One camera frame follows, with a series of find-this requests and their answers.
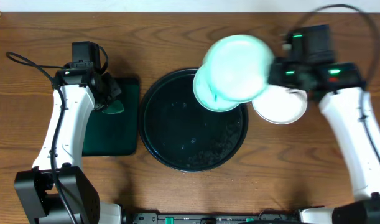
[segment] round black tray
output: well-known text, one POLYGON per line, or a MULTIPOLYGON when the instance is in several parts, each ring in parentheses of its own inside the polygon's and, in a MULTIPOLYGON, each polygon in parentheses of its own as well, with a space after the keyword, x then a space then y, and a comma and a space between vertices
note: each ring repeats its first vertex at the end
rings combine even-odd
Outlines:
POLYGON ((246 105, 222 113, 205 109, 194 96, 196 68, 172 72, 143 97, 140 137, 161 163, 198 172, 225 163, 241 147, 248 130, 246 105))

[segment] black device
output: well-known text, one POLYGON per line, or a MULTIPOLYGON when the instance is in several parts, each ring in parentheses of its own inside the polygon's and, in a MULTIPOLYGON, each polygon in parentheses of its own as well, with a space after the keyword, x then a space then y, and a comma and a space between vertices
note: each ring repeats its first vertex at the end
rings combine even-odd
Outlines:
POLYGON ((72 62, 57 71, 55 77, 59 85, 89 86, 95 98, 95 110, 108 106, 120 93, 121 89, 108 72, 108 56, 98 44, 86 42, 72 43, 72 62), (100 50, 106 62, 100 65, 100 50))
POLYGON ((353 63, 337 63, 328 25, 302 27, 289 33, 286 58, 277 57, 271 65, 268 82, 312 91, 314 100, 341 88, 363 87, 353 63))

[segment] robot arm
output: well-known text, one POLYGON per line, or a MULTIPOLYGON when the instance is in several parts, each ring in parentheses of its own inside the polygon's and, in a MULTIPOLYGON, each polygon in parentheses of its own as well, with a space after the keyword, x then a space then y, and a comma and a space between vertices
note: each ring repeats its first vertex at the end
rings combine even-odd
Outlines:
POLYGON ((53 80, 63 97, 58 90, 54 91, 52 118, 40 154, 31 170, 17 173, 14 188, 30 223, 71 223, 75 219, 77 223, 120 224, 121 207, 100 202, 96 189, 81 170, 81 154, 90 113, 108 106, 121 89, 109 73, 104 73, 108 58, 98 45, 73 43, 72 58, 73 62, 59 70, 53 80), (106 57, 103 68, 99 49, 106 57), (65 111, 57 136, 56 166, 52 170, 50 150, 62 100, 65 100, 65 111), (53 172, 59 183, 52 178, 53 172), (62 186, 61 190, 58 194, 48 194, 54 184, 62 186), (72 216, 68 216, 68 209, 63 206, 62 194, 72 216))
MULTIPOLYGON (((61 91, 66 99, 67 109, 64 114, 60 135, 56 148, 56 167, 61 168, 63 164, 71 164, 82 168, 82 148, 85 138, 86 125, 91 111, 95 108, 95 99, 88 86, 79 85, 61 86, 61 91)), ((53 135, 56 130, 58 117, 60 116, 61 98, 54 90, 54 106, 52 118, 47 130, 46 139, 42 149, 32 167, 39 170, 50 170, 50 150, 53 135)))
POLYGON ((380 129, 367 94, 363 101, 366 125, 377 149, 377 156, 359 120, 361 93, 361 88, 341 89, 336 94, 326 94, 319 104, 340 146, 356 201, 369 199, 374 192, 380 193, 380 129))

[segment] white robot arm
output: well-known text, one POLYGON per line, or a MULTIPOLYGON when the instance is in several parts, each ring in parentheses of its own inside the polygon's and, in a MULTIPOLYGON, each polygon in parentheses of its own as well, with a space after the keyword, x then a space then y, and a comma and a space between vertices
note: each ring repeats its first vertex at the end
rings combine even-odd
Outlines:
MULTIPOLYGON (((64 164, 71 164, 82 169, 82 149, 85 138, 86 126, 90 113, 95 108, 95 99, 88 86, 79 85, 61 86, 65 97, 66 110, 60 128, 56 148, 56 167, 59 169, 64 164)), ((47 130, 46 139, 38 157, 32 167, 39 170, 50 170, 50 146, 56 130, 58 117, 60 116, 61 98, 54 90, 54 106, 52 118, 47 130)), ((116 204, 100 202, 99 224, 121 224, 121 207, 116 204)))
MULTIPOLYGON (((361 88, 346 88, 336 93, 327 93, 321 100, 321 113, 328 120, 350 173, 353 196, 356 201, 370 199, 380 194, 380 128, 376 122, 369 93, 364 97, 366 125, 374 151, 363 123, 359 109, 361 88)), ((334 208, 310 208, 300 212, 305 223, 335 223, 334 208)))

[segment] cable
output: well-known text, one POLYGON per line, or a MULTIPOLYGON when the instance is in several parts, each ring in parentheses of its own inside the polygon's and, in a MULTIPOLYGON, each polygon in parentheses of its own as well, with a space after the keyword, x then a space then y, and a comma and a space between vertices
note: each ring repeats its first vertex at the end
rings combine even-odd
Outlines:
POLYGON ((375 144, 373 143, 373 140, 372 140, 372 137, 371 137, 371 133, 369 132, 369 129, 368 129, 368 125, 366 123, 366 118, 367 116, 365 115, 364 113, 364 98, 365 98, 365 94, 366 94, 366 89, 369 85, 369 83, 371 82, 371 80, 374 78, 375 74, 376 74, 376 67, 378 66, 378 63, 379 63, 379 60, 380 60, 380 34, 379 34, 379 30, 378 30, 378 27, 376 26, 375 22, 373 21, 373 19, 367 14, 365 13, 364 11, 358 9, 357 7, 354 7, 354 6, 350 6, 350 5, 347 5, 347 4, 332 4, 332 5, 327 5, 327 6, 323 6, 323 7, 319 7, 318 9, 312 11, 312 12, 309 12, 307 13, 306 15, 304 15, 302 18, 300 18, 298 20, 298 22, 295 23, 295 25, 293 26, 293 28, 290 29, 290 32, 288 32, 287 34, 287 38, 289 37, 289 35, 291 33, 293 33, 294 30, 296 30, 298 27, 300 27, 304 22, 306 22, 307 20, 309 20, 312 16, 314 16, 318 11, 321 11, 321 10, 324 10, 324 9, 328 9, 328 8, 333 8, 333 7, 343 7, 343 8, 347 8, 347 9, 352 9, 356 12, 358 12, 358 14, 364 19, 364 21, 367 23, 370 31, 371 31, 371 35, 372 35, 372 38, 373 38, 373 56, 372 56, 372 60, 371 60, 371 63, 369 65, 369 68, 368 68, 368 71, 367 71, 367 75, 366 75, 366 79, 364 81, 364 86, 362 87, 362 92, 360 94, 360 97, 359 97, 359 112, 360 112, 360 118, 359 120, 363 123, 363 126, 364 126, 364 129, 365 129, 365 133, 368 137, 368 141, 375 153, 375 156, 376 158, 378 159, 379 161, 379 164, 380 164, 380 155, 378 153, 378 150, 376 149, 376 146, 375 144))
MULTIPOLYGON (((7 53, 11 53, 11 55, 15 56, 15 57, 18 57, 16 53, 13 53, 13 52, 7 52, 7 53)), ((26 65, 26 66, 31 66, 31 67, 34 67, 33 64, 30 64, 30 63, 25 63, 25 62, 20 62, 19 60, 16 60, 14 58, 12 58, 9 54, 6 53, 6 57, 10 60, 12 60, 13 62, 16 62, 16 63, 19 63, 21 65, 26 65)), ((64 67, 61 67, 61 66, 56 66, 56 65, 37 65, 38 67, 40 68, 59 68, 59 69, 63 69, 64 67)))
POLYGON ((104 74, 104 72, 107 70, 108 68, 108 55, 107 53, 105 52, 104 48, 102 46, 99 46, 100 50, 103 52, 104 56, 105 56, 105 63, 103 65, 103 68, 101 68, 100 70, 100 74, 104 74))
POLYGON ((64 99, 63 93, 61 92, 60 87, 56 84, 55 79, 52 78, 45 70, 42 69, 42 67, 40 67, 36 63, 32 62, 31 60, 29 60, 29 59, 27 59, 27 58, 25 58, 25 57, 23 57, 23 56, 21 56, 19 54, 16 54, 14 52, 6 52, 6 56, 10 60, 12 60, 13 62, 17 62, 17 63, 25 64, 25 65, 28 64, 28 66, 32 66, 32 67, 35 67, 36 69, 38 69, 40 72, 42 72, 53 83, 53 87, 57 90, 58 94, 60 95, 60 98, 61 98, 61 112, 60 112, 60 116, 58 117, 57 126, 55 128, 55 132, 54 132, 54 136, 53 136, 53 141, 52 141, 52 148, 50 150, 50 165, 51 165, 51 168, 52 168, 53 181, 54 181, 54 184, 55 184, 55 188, 57 189, 58 195, 60 196, 60 199, 61 199, 62 203, 64 204, 64 207, 67 210, 68 215, 70 216, 72 223, 78 224, 78 222, 76 221, 76 218, 75 218, 75 216, 74 216, 74 214, 73 214, 73 212, 71 210, 71 207, 69 206, 69 204, 67 202, 67 199, 65 198, 64 192, 61 189, 61 183, 60 183, 60 181, 57 178, 57 172, 56 172, 56 167, 55 167, 55 164, 57 163, 55 149, 56 149, 56 145, 57 145, 58 134, 60 132, 61 124, 62 124, 63 117, 64 117, 64 112, 66 110, 65 99, 64 99), (26 63, 20 62, 20 61, 18 61, 16 59, 12 58, 10 55, 13 55, 13 56, 17 57, 17 58, 25 61, 26 63))

